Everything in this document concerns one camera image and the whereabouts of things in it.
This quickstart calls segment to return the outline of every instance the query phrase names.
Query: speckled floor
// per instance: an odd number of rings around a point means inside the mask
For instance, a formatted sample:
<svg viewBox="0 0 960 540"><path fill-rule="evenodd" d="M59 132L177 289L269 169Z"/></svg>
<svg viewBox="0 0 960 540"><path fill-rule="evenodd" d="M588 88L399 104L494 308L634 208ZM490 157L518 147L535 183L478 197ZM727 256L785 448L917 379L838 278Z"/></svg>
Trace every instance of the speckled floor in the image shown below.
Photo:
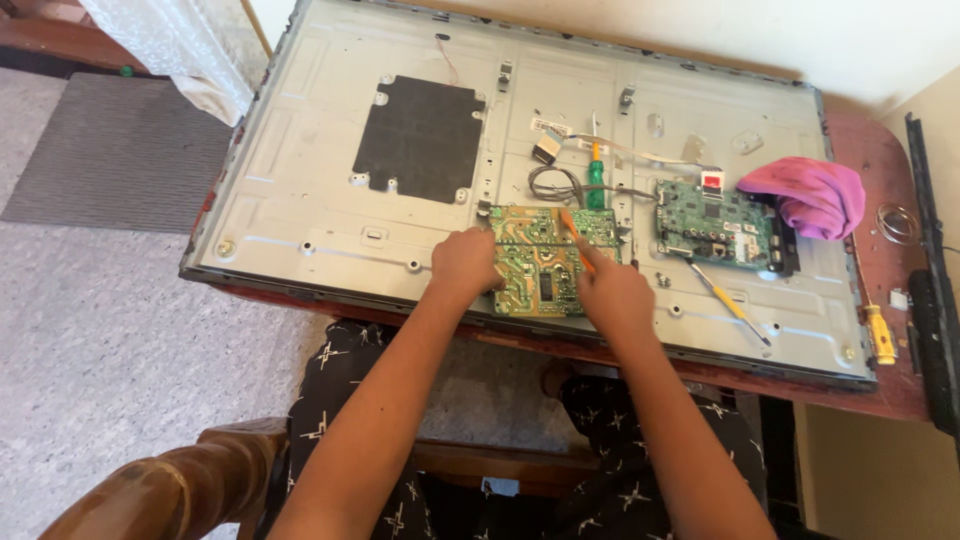
<svg viewBox="0 0 960 540"><path fill-rule="evenodd" d="M65 85L0 68L0 207ZM130 460L292 402L328 319L178 279L185 242L0 222L0 538L37 537ZM420 435L586 446L539 391L546 360L454 342Z"/></svg>

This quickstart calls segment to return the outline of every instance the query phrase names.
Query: red table surface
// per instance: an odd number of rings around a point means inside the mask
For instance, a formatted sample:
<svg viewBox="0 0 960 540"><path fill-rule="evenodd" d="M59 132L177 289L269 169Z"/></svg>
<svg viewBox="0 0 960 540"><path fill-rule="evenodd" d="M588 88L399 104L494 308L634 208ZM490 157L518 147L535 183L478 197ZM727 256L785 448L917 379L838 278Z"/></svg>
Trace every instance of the red table surface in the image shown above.
<svg viewBox="0 0 960 540"><path fill-rule="evenodd" d="M862 115L828 113L827 126L836 162L857 171L867 191L865 217L856 229L860 260L867 282L865 286L870 287L873 302L882 306L883 317L895 339L905 339L909 313L889 307L889 293L894 288L906 291L910 272L925 268L926 257L919 246L900 246L887 240L879 231L873 234L871 231L876 231L876 209L882 203L895 203L914 216L919 216L909 159L893 134L880 123ZM310 309L334 317L350 317L395 326L406 320L406 315L369 307L327 301L306 302L285 294L238 285L218 288L250 300ZM616 365L609 349L594 344L527 333L492 331L466 324L460 325L457 334L466 339L496 345ZM900 347L899 354L900 358L895 365L877 366L878 389L873 393L752 375L734 368L684 360L681 355L672 355L671 360L684 380L889 418L928 420L923 381L913 373L909 348Z"/></svg>

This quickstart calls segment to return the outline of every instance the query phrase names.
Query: pink cloth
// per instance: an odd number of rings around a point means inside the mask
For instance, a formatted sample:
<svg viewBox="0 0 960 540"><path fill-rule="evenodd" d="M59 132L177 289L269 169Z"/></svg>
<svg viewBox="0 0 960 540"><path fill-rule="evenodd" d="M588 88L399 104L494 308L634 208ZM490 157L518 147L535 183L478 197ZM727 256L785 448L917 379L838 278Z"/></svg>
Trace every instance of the pink cloth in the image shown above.
<svg viewBox="0 0 960 540"><path fill-rule="evenodd" d="M740 179L736 187L779 195L780 213L800 236L839 240L863 219L867 194L852 169L810 158L783 158Z"/></svg>

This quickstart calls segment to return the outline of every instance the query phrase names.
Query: gray floor mat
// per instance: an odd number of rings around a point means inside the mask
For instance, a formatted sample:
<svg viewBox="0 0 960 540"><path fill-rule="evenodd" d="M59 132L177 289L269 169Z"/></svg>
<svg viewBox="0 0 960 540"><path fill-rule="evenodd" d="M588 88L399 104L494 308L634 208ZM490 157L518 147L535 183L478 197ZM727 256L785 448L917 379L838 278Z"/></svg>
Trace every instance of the gray floor mat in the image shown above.
<svg viewBox="0 0 960 540"><path fill-rule="evenodd" d="M189 233L231 133L169 81L77 73L0 219Z"/></svg>

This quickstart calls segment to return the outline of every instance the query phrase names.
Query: circuit board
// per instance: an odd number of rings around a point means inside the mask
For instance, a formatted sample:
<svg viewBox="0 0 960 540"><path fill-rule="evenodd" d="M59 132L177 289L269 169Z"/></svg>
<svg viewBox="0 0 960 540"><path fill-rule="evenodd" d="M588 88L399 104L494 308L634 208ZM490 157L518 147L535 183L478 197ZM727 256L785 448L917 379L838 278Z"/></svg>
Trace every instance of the circuit board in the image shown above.
<svg viewBox="0 0 960 540"><path fill-rule="evenodd" d="M739 190L657 180L657 250L741 268L783 270L777 211Z"/></svg>
<svg viewBox="0 0 960 540"><path fill-rule="evenodd" d="M612 209L569 210L578 233L620 262ZM494 311L511 317L576 317L584 314L577 275L584 271L560 209L492 207L496 269L506 280L495 292Z"/></svg>

